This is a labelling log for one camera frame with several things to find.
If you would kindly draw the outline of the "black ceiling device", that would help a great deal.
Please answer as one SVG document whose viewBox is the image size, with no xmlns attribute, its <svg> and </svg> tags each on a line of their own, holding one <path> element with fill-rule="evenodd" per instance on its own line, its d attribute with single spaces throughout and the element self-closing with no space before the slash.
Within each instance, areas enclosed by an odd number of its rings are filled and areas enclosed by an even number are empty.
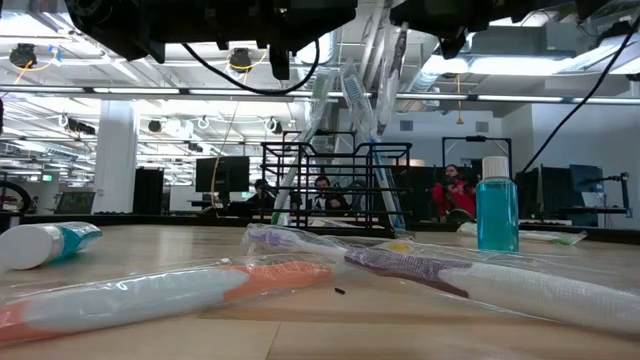
<svg viewBox="0 0 640 360">
<path fill-rule="evenodd" d="M 229 66 L 232 70 L 242 72 L 250 70 L 253 63 L 248 48 L 235 48 L 229 58 Z"/>
<path fill-rule="evenodd" d="M 35 45 L 18 43 L 16 47 L 10 51 L 9 61 L 12 65 L 19 68 L 32 68 L 37 64 Z"/>
</svg>

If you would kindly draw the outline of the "silver ventilation duct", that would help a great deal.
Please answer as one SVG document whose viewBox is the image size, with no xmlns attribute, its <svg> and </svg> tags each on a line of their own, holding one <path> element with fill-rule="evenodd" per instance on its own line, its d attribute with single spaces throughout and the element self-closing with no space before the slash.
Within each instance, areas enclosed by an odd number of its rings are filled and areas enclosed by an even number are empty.
<svg viewBox="0 0 640 360">
<path fill-rule="evenodd" d="M 326 75 L 338 68 L 339 42 L 342 39 L 342 30 L 328 32 L 318 39 L 319 60 L 316 70 L 309 80 L 301 87 L 301 90 L 311 90 L 319 75 Z M 297 52 L 293 57 L 294 67 L 299 80 L 304 80 L 311 70 L 316 56 L 314 43 L 309 43 Z"/>
</svg>

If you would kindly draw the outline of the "black cabinet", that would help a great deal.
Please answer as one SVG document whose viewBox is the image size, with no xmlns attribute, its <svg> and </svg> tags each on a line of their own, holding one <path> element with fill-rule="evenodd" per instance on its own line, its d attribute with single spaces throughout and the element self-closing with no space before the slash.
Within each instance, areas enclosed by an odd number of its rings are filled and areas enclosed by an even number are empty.
<svg viewBox="0 0 640 360">
<path fill-rule="evenodd" d="M 164 189 L 164 171 L 139 168 L 135 174 L 133 213 L 160 215 Z"/>
</svg>

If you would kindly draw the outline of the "dark laptop screen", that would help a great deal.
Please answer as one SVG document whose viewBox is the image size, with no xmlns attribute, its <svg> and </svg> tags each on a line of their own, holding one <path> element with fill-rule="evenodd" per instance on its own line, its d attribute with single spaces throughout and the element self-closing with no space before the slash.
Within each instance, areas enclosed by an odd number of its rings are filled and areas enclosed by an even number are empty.
<svg viewBox="0 0 640 360">
<path fill-rule="evenodd" d="M 94 192 L 63 192 L 54 210 L 55 214 L 87 215 L 92 211 Z"/>
</svg>

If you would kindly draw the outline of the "purple toothbrush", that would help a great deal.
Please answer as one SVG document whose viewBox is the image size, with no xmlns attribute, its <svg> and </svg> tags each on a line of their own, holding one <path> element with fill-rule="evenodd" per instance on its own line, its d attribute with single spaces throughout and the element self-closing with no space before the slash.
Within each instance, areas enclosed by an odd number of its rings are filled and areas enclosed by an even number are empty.
<svg viewBox="0 0 640 360">
<path fill-rule="evenodd" d="M 320 255 L 507 311 L 640 335 L 640 289 L 623 290 L 567 277 L 535 258 L 406 241 L 363 246 L 335 236 L 264 224 L 247 227 L 243 247 L 249 254 Z"/>
</svg>

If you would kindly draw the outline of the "white teal toothpaste tube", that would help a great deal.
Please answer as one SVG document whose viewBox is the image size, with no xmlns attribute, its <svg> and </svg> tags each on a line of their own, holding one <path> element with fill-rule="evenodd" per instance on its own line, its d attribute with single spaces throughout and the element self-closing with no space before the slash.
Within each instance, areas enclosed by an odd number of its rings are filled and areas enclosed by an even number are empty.
<svg viewBox="0 0 640 360">
<path fill-rule="evenodd" d="M 0 235 L 0 265 L 27 270 L 83 250 L 103 235 L 87 222 L 25 224 Z"/>
</svg>

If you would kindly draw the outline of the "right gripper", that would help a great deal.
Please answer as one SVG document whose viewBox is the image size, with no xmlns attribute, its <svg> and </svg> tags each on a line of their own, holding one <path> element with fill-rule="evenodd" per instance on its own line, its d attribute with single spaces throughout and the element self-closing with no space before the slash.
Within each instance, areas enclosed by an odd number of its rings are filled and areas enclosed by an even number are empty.
<svg viewBox="0 0 640 360">
<path fill-rule="evenodd" d="M 523 22 L 539 10 L 559 6 L 571 0 L 405 0 L 391 9 L 395 25 L 446 25 L 450 33 L 440 35 L 445 59 L 455 58 L 466 43 L 466 34 L 484 31 L 492 21 L 510 18 Z"/>
</svg>

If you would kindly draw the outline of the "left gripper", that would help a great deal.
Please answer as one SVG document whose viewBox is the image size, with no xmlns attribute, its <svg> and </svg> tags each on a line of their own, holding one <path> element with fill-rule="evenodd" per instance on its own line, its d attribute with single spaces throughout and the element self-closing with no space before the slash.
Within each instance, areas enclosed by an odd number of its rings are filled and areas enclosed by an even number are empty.
<svg viewBox="0 0 640 360">
<path fill-rule="evenodd" d="M 358 0 L 303 0 L 303 30 L 317 39 L 356 17 Z M 287 80 L 288 9 L 280 0 L 184 0 L 164 21 L 166 43 L 214 42 L 221 50 L 231 42 L 252 41 L 268 52 L 273 76 Z"/>
</svg>

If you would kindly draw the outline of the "person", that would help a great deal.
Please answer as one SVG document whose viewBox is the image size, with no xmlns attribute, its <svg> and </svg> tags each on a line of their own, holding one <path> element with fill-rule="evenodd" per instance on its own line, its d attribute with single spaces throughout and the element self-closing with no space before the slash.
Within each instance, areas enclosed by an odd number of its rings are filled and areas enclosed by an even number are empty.
<svg viewBox="0 0 640 360">
<path fill-rule="evenodd" d="M 432 202 L 440 222 L 476 218 L 476 189 L 453 164 L 445 167 L 444 178 L 432 188 Z"/>
<path fill-rule="evenodd" d="M 314 181 L 314 186 L 318 190 L 318 193 L 315 197 L 306 202 L 307 210 L 349 209 L 349 204 L 342 194 L 328 191 L 328 188 L 331 187 L 331 182 L 327 176 L 319 176 Z"/>
<path fill-rule="evenodd" d="M 269 184 L 266 180 L 257 179 L 254 184 L 255 194 L 247 199 L 247 202 L 252 205 L 253 209 L 269 210 L 272 209 L 275 203 L 275 198 L 268 191 Z"/>
</svg>

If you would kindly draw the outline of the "blue mouthwash bottle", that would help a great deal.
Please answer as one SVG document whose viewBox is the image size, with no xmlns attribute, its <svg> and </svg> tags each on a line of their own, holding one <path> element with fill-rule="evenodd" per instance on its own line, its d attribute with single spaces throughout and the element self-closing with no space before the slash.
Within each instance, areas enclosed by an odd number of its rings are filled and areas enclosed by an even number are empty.
<svg viewBox="0 0 640 360">
<path fill-rule="evenodd" d="M 509 159 L 482 160 L 482 179 L 476 186 L 478 248 L 484 251 L 519 251 L 518 189 L 510 176 Z"/>
</svg>

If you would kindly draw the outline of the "blue-bristled toothbrush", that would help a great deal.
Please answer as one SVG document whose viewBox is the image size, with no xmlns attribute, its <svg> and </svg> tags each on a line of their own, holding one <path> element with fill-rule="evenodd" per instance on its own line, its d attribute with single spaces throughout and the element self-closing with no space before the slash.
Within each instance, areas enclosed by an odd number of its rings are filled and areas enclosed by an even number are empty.
<svg viewBox="0 0 640 360">
<path fill-rule="evenodd" d="M 369 145 L 372 170 L 377 184 L 381 188 L 381 198 L 389 224 L 394 230 L 404 230 L 405 221 L 399 208 L 397 192 L 393 190 L 394 183 L 389 179 L 390 170 L 385 168 L 382 156 L 383 147 L 379 146 L 379 141 L 376 138 L 377 119 L 371 102 L 366 95 L 363 81 L 359 78 L 356 67 L 352 62 L 348 62 L 341 67 L 340 81 L 358 140 L 360 143 Z"/>
</svg>

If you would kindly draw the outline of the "orange toothbrush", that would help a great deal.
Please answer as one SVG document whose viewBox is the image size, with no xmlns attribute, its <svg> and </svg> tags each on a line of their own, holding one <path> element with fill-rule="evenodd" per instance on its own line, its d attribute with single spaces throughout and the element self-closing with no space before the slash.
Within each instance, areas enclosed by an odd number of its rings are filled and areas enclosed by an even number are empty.
<svg viewBox="0 0 640 360">
<path fill-rule="evenodd" d="M 420 312 L 417 301 L 415 290 L 403 281 L 377 277 L 322 256 L 223 258 L 17 296 L 0 305 L 0 351 L 191 316 L 410 324 Z"/>
</svg>

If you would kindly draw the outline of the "white building column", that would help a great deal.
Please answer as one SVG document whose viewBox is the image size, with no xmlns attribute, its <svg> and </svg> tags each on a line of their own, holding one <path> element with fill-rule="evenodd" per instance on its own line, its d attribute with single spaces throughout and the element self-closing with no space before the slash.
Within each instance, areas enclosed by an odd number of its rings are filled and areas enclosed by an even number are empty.
<svg viewBox="0 0 640 360">
<path fill-rule="evenodd" d="M 133 209 L 139 121 L 132 101 L 102 100 L 93 213 Z"/>
</svg>

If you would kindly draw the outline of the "blue partition panel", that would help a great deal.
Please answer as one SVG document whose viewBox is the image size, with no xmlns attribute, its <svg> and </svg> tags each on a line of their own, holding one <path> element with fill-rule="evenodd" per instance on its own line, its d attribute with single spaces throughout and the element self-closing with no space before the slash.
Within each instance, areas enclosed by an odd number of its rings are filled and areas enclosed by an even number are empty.
<svg viewBox="0 0 640 360">
<path fill-rule="evenodd" d="M 602 168 L 571 164 L 569 169 L 574 191 L 582 199 L 583 207 L 602 208 L 605 205 L 604 185 L 602 182 L 597 182 L 597 179 L 603 177 Z"/>
</svg>

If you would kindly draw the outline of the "black wire rack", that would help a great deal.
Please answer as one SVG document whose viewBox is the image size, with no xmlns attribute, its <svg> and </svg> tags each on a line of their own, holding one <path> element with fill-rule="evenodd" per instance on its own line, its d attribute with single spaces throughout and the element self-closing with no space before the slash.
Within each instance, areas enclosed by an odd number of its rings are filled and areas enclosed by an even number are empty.
<svg viewBox="0 0 640 360">
<path fill-rule="evenodd" d="M 284 150 L 284 147 L 292 145 L 292 141 L 300 133 L 286 131 L 280 139 L 261 144 L 259 174 L 261 179 L 268 182 L 268 191 L 274 198 L 295 157 L 292 150 Z M 366 236 L 388 238 L 404 235 L 407 232 L 406 220 L 412 215 L 412 210 L 401 203 L 400 197 L 410 194 L 411 188 L 401 184 L 396 174 L 406 173 L 411 169 L 411 145 L 402 142 L 379 142 L 379 146 L 383 147 L 385 168 L 390 170 L 389 179 L 393 181 L 393 190 L 397 192 L 399 208 L 405 221 L 404 230 L 394 230 L 389 224 L 381 198 L 381 188 L 372 170 L 369 145 L 360 143 L 354 131 L 329 130 L 318 130 L 306 147 L 306 155 L 301 161 L 301 171 L 296 176 L 290 193 L 291 211 L 284 226 L 309 231 L 362 233 Z M 306 209 L 306 202 L 318 193 L 314 181 L 321 175 L 327 176 L 331 182 L 328 191 L 340 193 L 346 198 L 348 210 Z M 258 210 L 257 217 L 264 222 L 271 222 L 273 208 Z"/>
</svg>

